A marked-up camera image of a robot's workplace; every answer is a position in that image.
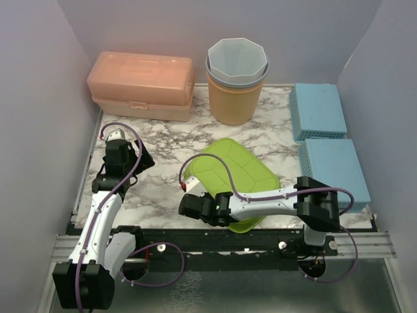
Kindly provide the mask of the green plastic tray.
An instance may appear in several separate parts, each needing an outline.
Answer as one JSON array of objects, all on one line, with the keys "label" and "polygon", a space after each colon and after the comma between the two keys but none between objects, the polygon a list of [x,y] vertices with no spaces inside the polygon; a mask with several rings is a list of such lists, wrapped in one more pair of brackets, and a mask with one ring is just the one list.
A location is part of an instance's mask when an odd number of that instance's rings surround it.
[{"label": "green plastic tray", "polygon": [[[280,188],[277,176],[254,154],[231,138],[222,138],[202,152],[216,155],[227,164],[235,187],[241,194]],[[187,179],[190,176],[198,179],[211,196],[233,190],[222,163],[209,156],[197,157],[187,165],[183,177]]]}]

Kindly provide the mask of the orange round bin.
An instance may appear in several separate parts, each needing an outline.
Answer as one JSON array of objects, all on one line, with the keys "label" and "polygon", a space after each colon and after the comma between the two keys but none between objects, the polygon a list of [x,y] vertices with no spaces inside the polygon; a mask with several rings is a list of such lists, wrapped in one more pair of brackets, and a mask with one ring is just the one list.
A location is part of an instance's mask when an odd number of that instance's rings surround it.
[{"label": "orange round bin", "polygon": [[209,74],[208,97],[212,115],[226,125],[241,125],[249,121],[258,105],[264,80],[243,89],[226,87],[215,82]]}]

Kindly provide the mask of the blue-grey round bin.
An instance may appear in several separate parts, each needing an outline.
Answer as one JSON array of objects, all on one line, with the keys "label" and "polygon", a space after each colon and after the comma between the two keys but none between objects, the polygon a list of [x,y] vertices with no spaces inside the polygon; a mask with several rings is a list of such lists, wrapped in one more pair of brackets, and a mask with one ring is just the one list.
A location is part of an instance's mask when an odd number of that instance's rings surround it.
[{"label": "blue-grey round bin", "polygon": [[269,58],[267,58],[267,64],[266,67],[263,71],[263,75],[258,78],[257,80],[253,79],[252,81],[248,82],[248,83],[229,83],[226,82],[224,80],[221,80],[217,77],[215,77],[215,75],[213,75],[213,73],[211,72],[210,69],[210,60],[209,60],[209,56],[206,55],[205,57],[205,68],[206,68],[206,72],[207,72],[207,76],[210,77],[212,80],[214,80],[216,83],[224,86],[224,87],[229,87],[229,88],[235,88],[235,89],[247,89],[247,88],[251,88],[254,87],[256,85],[258,85],[259,83],[263,82],[265,80],[265,78],[267,77],[269,70],[270,70],[270,63],[269,63]]}]

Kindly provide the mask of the small blue perforated basket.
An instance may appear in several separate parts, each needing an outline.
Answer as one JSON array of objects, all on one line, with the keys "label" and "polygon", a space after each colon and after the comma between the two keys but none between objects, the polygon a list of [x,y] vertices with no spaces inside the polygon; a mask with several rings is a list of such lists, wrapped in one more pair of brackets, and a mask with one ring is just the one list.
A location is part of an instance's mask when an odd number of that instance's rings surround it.
[{"label": "small blue perforated basket", "polygon": [[306,139],[298,146],[298,157],[303,176],[343,188],[354,196],[351,213],[362,211],[371,202],[352,140]]}]

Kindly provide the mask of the large blue perforated basket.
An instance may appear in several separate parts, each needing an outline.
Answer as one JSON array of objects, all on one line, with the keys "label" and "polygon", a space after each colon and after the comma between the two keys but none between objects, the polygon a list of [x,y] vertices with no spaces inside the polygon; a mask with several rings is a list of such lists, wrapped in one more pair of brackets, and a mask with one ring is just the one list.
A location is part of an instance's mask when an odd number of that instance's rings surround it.
[{"label": "large blue perforated basket", "polygon": [[289,93],[293,139],[342,139],[347,134],[336,85],[296,83]]}]

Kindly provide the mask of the white faceted bin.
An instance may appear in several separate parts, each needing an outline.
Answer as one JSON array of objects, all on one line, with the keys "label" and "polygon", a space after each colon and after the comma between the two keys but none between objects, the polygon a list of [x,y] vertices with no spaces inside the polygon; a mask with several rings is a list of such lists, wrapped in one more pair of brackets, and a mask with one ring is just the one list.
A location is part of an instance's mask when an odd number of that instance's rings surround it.
[{"label": "white faceted bin", "polygon": [[268,65],[264,48],[246,38],[224,38],[208,50],[209,69],[215,78],[231,84],[257,81]]}]

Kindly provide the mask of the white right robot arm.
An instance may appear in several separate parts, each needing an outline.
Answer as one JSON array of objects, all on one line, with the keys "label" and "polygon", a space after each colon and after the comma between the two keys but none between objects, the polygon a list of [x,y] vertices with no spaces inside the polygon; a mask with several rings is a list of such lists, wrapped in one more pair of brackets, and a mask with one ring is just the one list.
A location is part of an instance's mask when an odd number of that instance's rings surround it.
[{"label": "white right robot arm", "polygon": [[338,190],[310,177],[299,177],[295,185],[285,188],[243,194],[229,191],[211,196],[195,177],[183,184],[183,189],[188,187],[179,214],[211,226],[226,227],[260,216],[298,217],[305,224],[299,247],[307,255],[317,253],[327,234],[340,229]]}]

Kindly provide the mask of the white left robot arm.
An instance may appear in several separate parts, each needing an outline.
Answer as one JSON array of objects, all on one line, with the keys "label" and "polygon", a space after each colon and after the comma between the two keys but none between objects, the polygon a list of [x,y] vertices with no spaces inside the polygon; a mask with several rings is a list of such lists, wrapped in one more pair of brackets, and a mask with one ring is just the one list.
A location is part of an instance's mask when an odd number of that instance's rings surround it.
[{"label": "white left robot arm", "polygon": [[143,252],[144,242],[132,226],[119,230],[109,243],[113,221],[131,178],[155,162],[141,140],[109,139],[103,165],[93,180],[91,208],[76,247],[53,270],[63,309],[107,310],[115,294],[115,276],[127,256]]}]

